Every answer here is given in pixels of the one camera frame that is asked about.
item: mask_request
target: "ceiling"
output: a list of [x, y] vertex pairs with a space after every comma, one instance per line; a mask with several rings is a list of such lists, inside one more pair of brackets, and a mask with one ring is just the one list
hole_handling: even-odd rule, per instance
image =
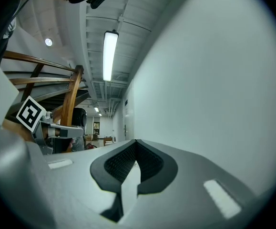
[[[81, 35], [88, 52], [87, 84], [94, 94], [92, 99], [82, 105], [99, 107], [103, 116], [112, 117], [127, 85], [129, 74], [139, 57], [147, 38], [157, 20], [171, 0], [106, 0], [93, 10], [84, 4], [85, 26]], [[44, 42], [52, 38], [54, 45], [50, 50], [58, 53], [71, 67], [75, 67], [74, 49], [69, 38], [69, 21], [64, 21], [63, 4], [60, 0], [31, 0], [19, 14], [20, 26], [37, 40]], [[102, 52], [104, 33], [116, 30], [119, 33], [113, 61], [112, 80], [104, 82], [102, 78]]]

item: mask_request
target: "door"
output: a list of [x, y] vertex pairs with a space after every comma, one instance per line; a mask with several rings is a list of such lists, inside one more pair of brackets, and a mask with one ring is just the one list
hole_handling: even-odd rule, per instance
[[134, 108], [133, 108], [133, 88], [129, 85], [123, 101], [123, 119], [124, 119], [124, 136], [125, 140], [134, 139]]

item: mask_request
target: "wooden railing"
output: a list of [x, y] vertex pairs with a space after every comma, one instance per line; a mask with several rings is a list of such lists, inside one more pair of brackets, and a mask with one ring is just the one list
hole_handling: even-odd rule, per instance
[[[63, 104], [59, 106], [58, 108], [55, 108], [53, 112], [53, 120], [54, 122], [57, 122], [59, 119], [61, 120], [61, 125], [67, 125], [71, 126], [72, 123], [72, 113], [75, 106], [80, 104], [82, 101], [84, 101], [88, 96], [89, 93], [86, 91], [85, 94], [82, 94], [78, 97], [76, 97], [78, 90], [85, 89], [87, 87], [79, 87], [79, 84], [82, 80], [82, 74], [83, 74], [83, 67], [81, 65], [77, 65], [75, 69], [72, 69], [68, 66], [64, 66], [61, 64], [53, 63], [44, 59], [39, 59], [36, 57], [28, 56], [25, 54], [17, 53], [17, 52], [10, 52], [6, 51], [4, 53], [3, 58], [5, 59], [11, 59], [11, 60], [17, 60], [17, 61], [25, 61], [25, 62], [31, 62], [31, 63], [37, 63], [36, 67], [34, 68], [33, 72], [18, 72], [18, 71], [5, 71], [5, 74], [20, 74], [20, 73], [30, 73], [30, 78], [15, 78], [10, 79], [10, 81], [14, 85], [20, 85], [20, 84], [26, 84], [26, 87], [19, 88], [19, 91], [24, 91], [21, 102], [18, 104], [14, 104], [10, 107], [7, 116], [16, 113], [19, 111], [21, 106], [23, 105], [24, 101], [27, 99], [27, 97], [31, 94], [33, 88], [37, 87], [46, 87], [46, 86], [56, 86], [60, 84], [68, 84], [68, 87], [66, 89], [56, 91], [53, 93], [48, 93], [42, 96], [38, 96], [34, 98], [36, 102], [44, 101], [46, 99], [50, 99], [53, 97], [56, 97], [61, 94], [65, 94]], [[57, 77], [38, 77], [41, 73], [41, 70], [43, 67], [47, 65], [54, 68], [59, 68], [67, 71], [71, 71], [72, 75], [62, 75], [62, 74], [56, 74], [56, 73], [45, 73], [47, 75], [54, 75]], [[43, 85], [37, 85], [34, 86], [35, 83], [51, 83], [51, 84], [43, 84]]]

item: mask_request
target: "floor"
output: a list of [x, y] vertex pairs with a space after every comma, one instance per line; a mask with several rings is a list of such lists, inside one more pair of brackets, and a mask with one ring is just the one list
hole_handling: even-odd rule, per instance
[[97, 147], [104, 147], [104, 140], [103, 139], [98, 139], [98, 141], [92, 141], [92, 145], [97, 146]]

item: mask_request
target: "wooden post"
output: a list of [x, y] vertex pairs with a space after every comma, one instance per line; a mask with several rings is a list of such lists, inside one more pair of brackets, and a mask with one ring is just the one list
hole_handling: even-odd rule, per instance
[[[38, 75], [41, 72], [42, 68], [43, 68], [43, 64], [42, 63], [37, 64], [37, 66], [35, 67], [33, 73], [31, 74], [31, 77], [38, 77]], [[25, 101], [28, 98], [28, 96], [31, 95], [31, 92], [32, 92], [34, 84], [35, 83], [29, 83], [29, 84], [27, 84], [27, 86], [26, 86], [26, 88], [25, 88], [25, 90], [23, 92], [21, 101]]]
[[81, 82], [83, 70], [84, 69], [83, 69], [82, 65], [77, 65], [75, 67], [76, 72], [73, 73], [72, 78], [71, 78], [71, 79], [73, 79], [73, 82], [69, 83], [70, 92], [68, 92], [66, 94], [63, 105], [62, 105], [61, 125], [71, 126], [75, 98], [76, 98], [77, 90], [78, 90], [80, 82]]

